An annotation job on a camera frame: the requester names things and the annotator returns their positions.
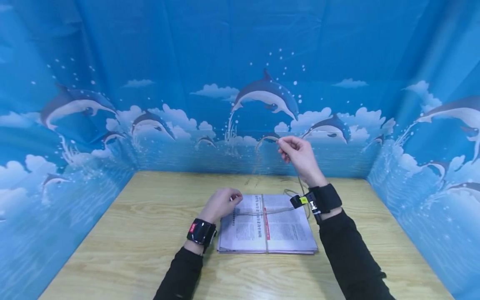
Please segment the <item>black sleeve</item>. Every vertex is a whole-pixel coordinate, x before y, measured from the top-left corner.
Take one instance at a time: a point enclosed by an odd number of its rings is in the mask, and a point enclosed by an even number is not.
[[[320,239],[347,300],[392,300],[381,271],[345,211],[320,225]]]
[[[204,265],[203,257],[181,248],[156,291],[154,300],[189,300]]]

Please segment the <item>black wristband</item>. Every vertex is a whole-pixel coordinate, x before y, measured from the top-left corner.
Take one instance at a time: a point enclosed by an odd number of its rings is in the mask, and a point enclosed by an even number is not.
[[[342,206],[342,200],[331,183],[308,190],[315,196],[315,204],[321,214],[328,214],[332,209]]]
[[[187,239],[202,245],[204,247],[204,253],[215,236],[216,225],[198,218],[193,221],[187,233]]]

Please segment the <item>left hand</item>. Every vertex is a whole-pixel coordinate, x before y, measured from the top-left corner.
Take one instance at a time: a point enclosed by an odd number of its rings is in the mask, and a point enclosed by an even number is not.
[[[208,199],[198,218],[208,223],[215,223],[220,218],[233,212],[237,204],[242,200],[243,195],[239,190],[233,188],[220,189]]]

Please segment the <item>red stripe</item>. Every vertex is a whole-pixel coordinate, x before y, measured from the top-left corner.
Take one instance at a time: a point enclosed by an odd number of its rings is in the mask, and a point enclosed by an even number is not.
[[[270,240],[270,228],[268,226],[268,218],[267,218],[267,208],[264,207],[264,218],[265,218],[265,231],[267,233],[267,240]]]

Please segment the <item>blue wall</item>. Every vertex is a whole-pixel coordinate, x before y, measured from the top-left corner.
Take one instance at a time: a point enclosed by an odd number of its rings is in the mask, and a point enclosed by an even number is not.
[[[0,0],[2,296],[38,297],[137,170],[294,175],[294,134],[478,299],[479,35],[467,0]]]

